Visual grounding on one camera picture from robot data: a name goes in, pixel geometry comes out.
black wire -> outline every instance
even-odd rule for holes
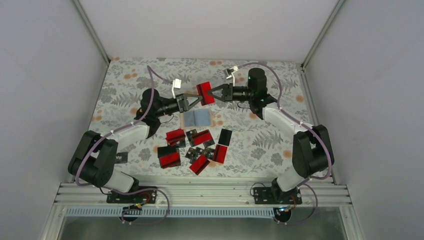
[[[255,182],[255,183],[253,183],[253,185],[250,187],[250,191],[249,191],[249,193],[250,193],[250,195],[252,196],[252,197],[254,197],[254,195],[252,194],[252,189],[253,189],[253,186],[255,186],[256,184],[262,184],[262,186],[264,187],[264,188],[266,188],[267,186],[265,186],[265,184],[263,184],[262,182]]]
[[[244,101],[237,102],[237,107],[239,107],[241,109],[250,109],[250,107],[242,107],[242,106],[240,106],[239,103],[244,103]]]
[[[104,194],[104,195],[106,195],[106,196],[108,195],[107,193],[104,193],[104,192],[103,192],[103,190],[102,190],[102,188],[101,188],[101,187],[99,187],[98,189],[100,189],[100,192],[101,192],[102,194]]]
[[[161,122],[160,124],[165,124],[165,123],[169,123],[169,122],[171,122],[171,120],[172,119],[174,119],[174,114],[172,114],[172,117],[171,117],[171,119],[169,119],[168,121],[164,121],[164,122]]]

